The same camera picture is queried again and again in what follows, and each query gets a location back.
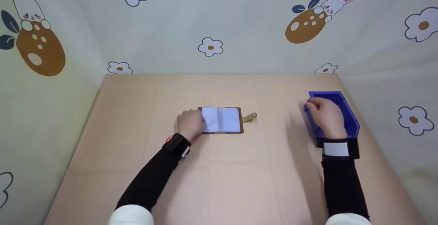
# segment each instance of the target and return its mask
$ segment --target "hand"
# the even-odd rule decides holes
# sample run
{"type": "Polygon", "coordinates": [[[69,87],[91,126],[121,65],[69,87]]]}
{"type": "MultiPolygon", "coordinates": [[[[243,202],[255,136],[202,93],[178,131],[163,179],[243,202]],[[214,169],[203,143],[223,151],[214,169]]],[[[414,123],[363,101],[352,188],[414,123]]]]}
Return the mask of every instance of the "hand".
{"type": "Polygon", "coordinates": [[[205,122],[200,110],[183,111],[177,116],[177,125],[179,133],[189,142],[201,134],[205,128],[205,122]]]}
{"type": "Polygon", "coordinates": [[[327,139],[344,139],[347,137],[344,128],[344,117],[338,105],[321,97],[311,98],[306,105],[316,125],[324,131],[327,139]]]}

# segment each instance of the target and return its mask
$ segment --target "sleeve cuff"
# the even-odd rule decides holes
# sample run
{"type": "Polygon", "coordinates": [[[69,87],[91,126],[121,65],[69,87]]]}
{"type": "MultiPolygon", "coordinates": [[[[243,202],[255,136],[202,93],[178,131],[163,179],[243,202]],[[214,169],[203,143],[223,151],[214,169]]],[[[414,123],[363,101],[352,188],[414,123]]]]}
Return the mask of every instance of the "sleeve cuff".
{"type": "Polygon", "coordinates": [[[358,214],[342,213],[330,217],[325,225],[371,225],[371,222],[358,214]]]}
{"type": "Polygon", "coordinates": [[[108,225],[154,225],[154,220],[147,209],[129,204],[117,208],[111,215],[108,225]]]}

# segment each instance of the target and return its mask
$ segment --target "wrist strap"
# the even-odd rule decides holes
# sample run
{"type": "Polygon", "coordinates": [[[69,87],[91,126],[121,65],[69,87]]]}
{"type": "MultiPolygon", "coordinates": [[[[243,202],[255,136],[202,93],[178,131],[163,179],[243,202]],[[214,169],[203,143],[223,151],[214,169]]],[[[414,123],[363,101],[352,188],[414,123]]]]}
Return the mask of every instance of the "wrist strap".
{"type": "Polygon", "coordinates": [[[181,134],[175,133],[166,139],[163,149],[180,155],[182,158],[190,152],[191,143],[181,134]]]}
{"type": "Polygon", "coordinates": [[[357,138],[325,139],[317,138],[317,147],[322,148],[322,158],[327,160],[345,161],[359,159],[359,144],[357,138]]]}

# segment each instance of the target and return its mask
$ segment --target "orange egg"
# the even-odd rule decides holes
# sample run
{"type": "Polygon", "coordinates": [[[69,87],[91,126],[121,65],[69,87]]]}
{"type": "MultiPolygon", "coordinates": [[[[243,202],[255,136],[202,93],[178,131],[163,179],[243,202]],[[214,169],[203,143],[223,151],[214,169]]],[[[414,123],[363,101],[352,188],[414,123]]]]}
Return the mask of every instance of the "orange egg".
{"type": "Polygon", "coordinates": [[[296,16],[286,28],[286,38],[291,43],[304,43],[312,40],[324,28],[326,12],[316,14],[308,9],[296,16]]]}
{"type": "Polygon", "coordinates": [[[33,29],[20,30],[16,46],[25,63],[44,76],[59,74],[65,66],[65,53],[52,30],[45,29],[40,22],[31,22],[33,29]]]}

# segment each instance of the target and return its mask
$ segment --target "blue plastic bin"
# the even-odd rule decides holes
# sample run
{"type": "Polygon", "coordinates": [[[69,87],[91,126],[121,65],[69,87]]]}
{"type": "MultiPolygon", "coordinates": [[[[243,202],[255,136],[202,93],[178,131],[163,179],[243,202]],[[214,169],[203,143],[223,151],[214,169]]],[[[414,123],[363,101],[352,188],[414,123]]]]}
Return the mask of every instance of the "blue plastic bin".
{"type": "MultiPolygon", "coordinates": [[[[310,97],[322,97],[332,102],[336,103],[342,111],[342,115],[344,116],[344,127],[347,131],[347,135],[349,138],[356,138],[359,135],[360,124],[357,121],[355,115],[351,111],[350,106],[345,100],[344,95],[340,91],[330,91],[330,92],[309,92],[310,97]]],[[[324,132],[321,128],[319,128],[315,122],[313,121],[312,115],[310,114],[307,105],[304,105],[304,111],[309,118],[309,121],[312,126],[312,131],[315,138],[324,138],[324,132]]]]}

